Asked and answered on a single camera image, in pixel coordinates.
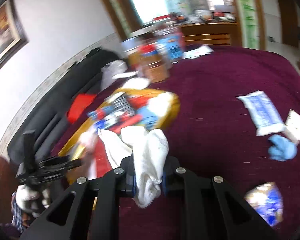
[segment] black sofa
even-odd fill
[[[96,48],[82,61],[74,63],[34,107],[8,144],[10,161],[17,166],[23,162],[22,134],[35,130],[35,158],[40,162],[50,156],[50,151],[69,127],[66,113],[80,93],[100,92],[102,72],[106,64],[119,59],[113,52]]]

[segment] blue glove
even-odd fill
[[[289,139],[275,134],[268,138],[274,146],[269,148],[269,154],[271,160],[284,162],[291,160],[297,155],[297,146]]]

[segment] red carpet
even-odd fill
[[[166,130],[169,154],[197,175],[224,177],[242,196],[256,185],[276,182],[283,196],[283,222],[276,227],[288,239],[300,224],[300,145],[290,161],[269,160],[269,136],[256,136],[247,109],[236,96],[263,90],[283,121],[290,109],[300,114],[300,77],[285,58],[270,52],[234,47],[214,47],[215,52],[173,65],[170,78],[150,88],[176,93],[181,109]],[[90,109],[117,88],[100,93]],[[86,119],[84,114],[65,133],[57,153]],[[178,199],[160,197],[139,209],[123,199],[120,239],[179,239]]]

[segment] person's hand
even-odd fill
[[[42,190],[42,205],[48,208],[50,205],[50,190]],[[32,214],[33,217],[39,217],[37,199],[40,198],[39,192],[32,190],[26,185],[20,185],[16,192],[16,203],[24,212]]]

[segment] blue and white package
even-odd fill
[[[251,119],[257,127],[257,135],[264,136],[284,130],[284,123],[266,93],[256,91],[236,98],[240,99],[249,110]]]
[[[182,58],[182,51],[177,35],[171,35],[168,38],[160,39],[159,43],[165,45],[170,60]]]
[[[271,227],[283,220],[282,196],[274,182],[255,187],[244,198]]]

